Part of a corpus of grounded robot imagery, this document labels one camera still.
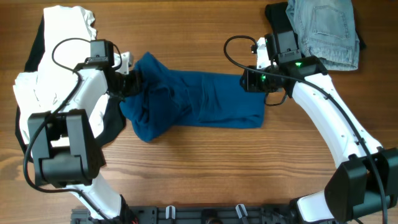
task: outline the folded navy garment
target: folded navy garment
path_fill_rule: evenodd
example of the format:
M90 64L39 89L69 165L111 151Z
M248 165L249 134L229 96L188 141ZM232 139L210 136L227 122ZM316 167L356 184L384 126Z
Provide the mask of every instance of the folded navy garment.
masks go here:
M150 53L135 65L143 91L120 103L137 136L147 142L172 125L260 128L264 94L246 93L240 76L169 70Z

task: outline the white cloth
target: white cloth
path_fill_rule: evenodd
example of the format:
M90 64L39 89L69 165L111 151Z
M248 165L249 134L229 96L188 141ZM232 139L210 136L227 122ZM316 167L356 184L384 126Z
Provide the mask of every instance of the white cloth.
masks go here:
M67 38L79 37L86 40L96 38L96 29L91 24L95 18L91 11L80 6L54 6L44 9L44 45L45 53L37 72L20 73L13 86L21 118L19 126L26 144L29 143L27 120L32 113L55 110L76 85L77 76L59 67L52 61L54 47ZM81 40L71 40L60 45L54 53L54 59L69 68L90 56L90 44ZM97 137L103 131L103 116L108 95L97 102L90 116L93 134ZM68 139L62 139L56 146L67 145Z

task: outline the light blue denim jeans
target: light blue denim jeans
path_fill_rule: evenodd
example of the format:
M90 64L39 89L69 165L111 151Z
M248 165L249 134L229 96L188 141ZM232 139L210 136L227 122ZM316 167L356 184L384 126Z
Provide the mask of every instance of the light blue denim jeans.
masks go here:
M286 14L305 56L317 56L328 70L358 69L351 0L289 0Z

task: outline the jeans pocket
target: jeans pocket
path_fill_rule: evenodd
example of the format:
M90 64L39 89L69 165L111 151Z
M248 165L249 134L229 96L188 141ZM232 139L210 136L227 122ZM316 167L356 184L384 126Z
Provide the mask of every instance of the jeans pocket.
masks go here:
M313 8L313 33L349 39L347 20L344 12L331 6Z

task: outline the table surface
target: table surface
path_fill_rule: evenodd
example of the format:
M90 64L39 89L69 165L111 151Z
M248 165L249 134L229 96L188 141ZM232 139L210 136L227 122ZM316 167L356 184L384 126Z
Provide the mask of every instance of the table surface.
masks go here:
M70 194L46 195L25 183L14 135L17 103L12 85L24 69L43 8L54 3L0 2L0 223L68 223L71 209L81 208L81 203ZM136 59L151 52L172 69L240 75L243 71L223 55L225 40L270 33L264 7L278 1L59 2L93 11L98 38L113 41ZM359 70L330 74L359 122L385 148L395 147L398 2L357 0L354 6L368 48L360 53ZM245 40L231 44L231 55L254 64L249 45ZM281 97L276 93L269 100ZM259 129L175 126L144 143L127 122L103 151L108 165L101 172L129 205L287 203L322 190L335 171L320 133L293 100L266 108ZM381 213L362 220L380 223ZM398 209L389 210L389 221L398 223Z

